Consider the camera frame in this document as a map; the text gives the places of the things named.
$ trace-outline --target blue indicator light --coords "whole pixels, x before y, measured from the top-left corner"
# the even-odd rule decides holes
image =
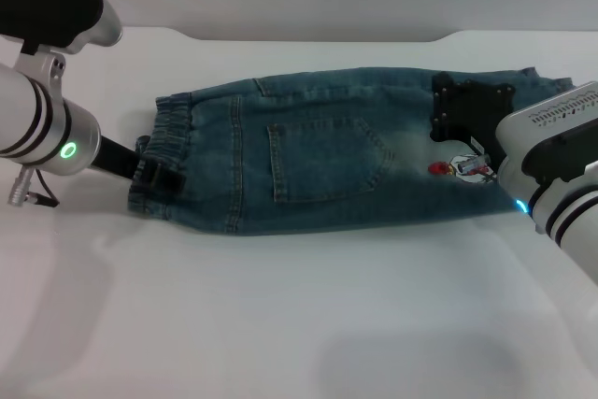
[[[527,205],[525,203],[523,203],[521,200],[515,200],[515,204],[517,205],[517,207],[519,209],[521,209],[523,211],[524,214],[527,214],[530,209],[528,209]]]

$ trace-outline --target jeans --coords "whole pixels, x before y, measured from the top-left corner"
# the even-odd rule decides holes
[[[246,79],[156,101],[138,150],[186,176],[178,195],[134,179],[129,209],[197,230],[270,235],[453,220],[513,210],[462,142],[429,137],[438,71],[359,68]],[[509,83],[515,109],[572,89],[534,69],[464,74]]]

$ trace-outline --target pocket stitching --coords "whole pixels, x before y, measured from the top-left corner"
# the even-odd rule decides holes
[[[336,192],[334,194],[327,194],[321,196],[310,196],[308,198],[305,197],[293,197],[293,199],[289,198],[289,194],[287,189],[285,188],[286,182],[284,178],[284,171],[282,167],[282,163],[280,162],[280,141],[279,141],[279,133],[278,127],[279,124],[275,123],[272,125],[268,125],[268,134],[270,136],[270,160],[272,164],[272,175],[274,181],[274,201],[276,203],[316,203],[320,201],[330,201],[336,199],[347,198],[355,194],[371,192],[373,191],[380,181],[383,179],[385,173],[391,166],[391,162],[394,159],[394,153],[386,148],[382,140],[379,136],[369,127],[367,122],[363,118],[340,118],[340,119],[321,119],[318,120],[320,122],[326,122],[330,120],[341,120],[345,124],[350,125],[354,128],[354,124],[357,124],[358,127],[362,130],[365,137],[379,150],[383,153],[382,162],[379,165],[378,170],[376,173],[368,178],[364,184],[365,186],[359,190],[347,192]],[[306,128],[309,124],[318,122],[318,121],[305,121],[305,122],[295,122],[284,124],[286,128]]]

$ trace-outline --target back pocket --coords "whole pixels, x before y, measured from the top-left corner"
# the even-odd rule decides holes
[[[277,203],[335,200],[372,191],[392,153],[363,119],[268,126]]]

